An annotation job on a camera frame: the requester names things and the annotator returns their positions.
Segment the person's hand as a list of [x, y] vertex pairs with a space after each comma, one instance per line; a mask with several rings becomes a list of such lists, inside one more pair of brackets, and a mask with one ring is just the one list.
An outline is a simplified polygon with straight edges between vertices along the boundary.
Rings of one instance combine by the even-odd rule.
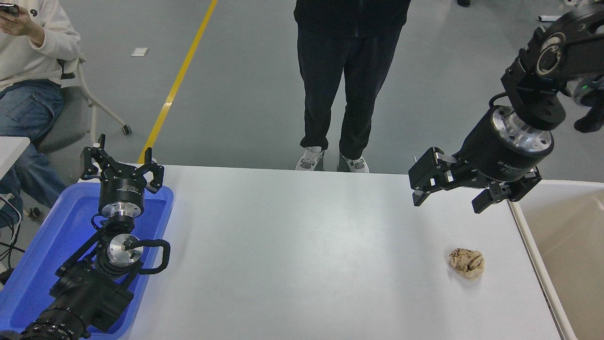
[[31, 20], [26, 9], [19, 7], [18, 10], [18, 16], [0, 13], [0, 30], [10, 36], [27, 36], [35, 46], [41, 47], [45, 41], [44, 29]]

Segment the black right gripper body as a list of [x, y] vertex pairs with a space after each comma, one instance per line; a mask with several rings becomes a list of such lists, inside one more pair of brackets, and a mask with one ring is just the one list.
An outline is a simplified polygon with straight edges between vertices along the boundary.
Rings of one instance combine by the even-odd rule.
[[490, 110], [481, 118], [455, 153], [455, 158], [460, 162], [467, 161], [493, 180], [515, 181], [539, 163], [539, 153], [523, 151], [501, 137], [494, 127], [494, 113]]

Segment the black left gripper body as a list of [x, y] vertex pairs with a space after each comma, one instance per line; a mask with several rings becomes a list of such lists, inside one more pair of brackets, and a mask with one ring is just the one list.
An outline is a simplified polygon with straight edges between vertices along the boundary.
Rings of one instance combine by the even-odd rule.
[[144, 204], [145, 178], [132, 177], [132, 172], [119, 172], [111, 167], [101, 171], [100, 206], [113, 203], [133, 203], [136, 206]]

